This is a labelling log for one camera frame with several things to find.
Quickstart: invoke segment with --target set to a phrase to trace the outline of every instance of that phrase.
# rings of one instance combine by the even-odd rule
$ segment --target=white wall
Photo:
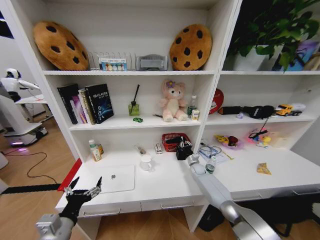
[[[320,166],[320,117],[292,147],[292,151]]]
[[[21,77],[23,80],[30,83],[36,83],[26,63],[26,60],[22,56],[21,51],[16,44],[16,41],[11,38],[0,36],[0,78],[5,77],[6,69],[8,68],[17,69],[21,73]],[[39,90],[29,91],[33,95],[41,94]],[[20,90],[19,95],[22,98],[31,96],[31,94],[27,90]],[[41,104],[27,104],[26,106],[29,108],[28,110],[32,115],[44,111],[44,108]]]

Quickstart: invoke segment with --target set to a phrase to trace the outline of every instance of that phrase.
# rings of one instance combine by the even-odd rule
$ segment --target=white desk
[[[235,201],[320,188],[320,167],[289,150],[264,149],[254,144],[246,144],[241,150],[222,148],[235,159],[217,165],[213,174]],[[164,151],[162,155],[154,156],[154,172],[141,170],[140,155],[134,150],[106,149],[101,161],[94,162],[89,156],[82,164],[74,178],[92,176],[100,167],[135,164],[134,190],[99,194],[82,206],[78,226],[88,239],[96,238],[101,216],[168,208],[183,208],[189,229],[192,232],[196,229],[208,202],[193,180],[187,161],[178,161],[175,152]],[[267,163],[272,175],[257,173],[258,163],[263,162]],[[88,179],[75,189],[89,189],[95,186],[99,177]],[[61,212],[66,204],[64,194],[56,209]]]
[[[21,98],[19,101],[16,101],[15,104],[20,104],[21,105],[23,111],[28,116],[29,121],[31,123],[34,122],[34,117],[28,111],[28,109],[26,108],[25,104],[42,104],[42,106],[43,106],[43,108],[45,110],[46,116],[45,116],[45,118],[43,120],[41,120],[41,122],[44,122],[44,121],[46,121],[46,120],[48,120],[48,119],[53,117],[50,109],[47,106],[47,101],[45,100],[43,94]]]

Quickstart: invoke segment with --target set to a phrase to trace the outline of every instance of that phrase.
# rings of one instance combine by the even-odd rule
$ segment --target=wooden floor
[[[49,175],[61,183],[74,164],[73,156],[54,119],[44,123],[49,134],[26,151],[12,154],[46,152],[48,157],[35,167],[31,175]],[[0,137],[0,150],[12,150],[4,137]],[[8,156],[9,164],[0,169],[0,179],[11,187],[53,184],[46,177],[28,178],[27,171],[40,161],[42,155]],[[0,239],[34,240],[38,238],[37,220],[46,213],[54,213],[62,193],[57,191],[0,195]],[[75,227],[72,240],[85,240]],[[97,240],[235,240],[227,221],[211,232],[197,228],[190,233],[184,212],[158,210],[106,216],[101,220]],[[320,240],[320,226],[308,220],[294,224],[288,240]]]

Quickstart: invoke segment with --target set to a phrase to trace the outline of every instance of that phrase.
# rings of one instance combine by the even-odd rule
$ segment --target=red basket
[[[174,139],[176,137],[184,137],[187,139],[189,142],[190,139],[188,136],[184,133],[167,133],[162,135],[162,144],[164,146],[164,149],[166,152],[176,152],[178,143],[166,143],[166,140]]]

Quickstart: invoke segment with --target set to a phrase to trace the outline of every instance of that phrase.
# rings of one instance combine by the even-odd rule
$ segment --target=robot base
[[[28,133],[17,134],[16,132],[8,132],[4,135],[12,147],[25,147],[36,143],[39,139],[48,134],[47,129],[43,126],[38,127]]]

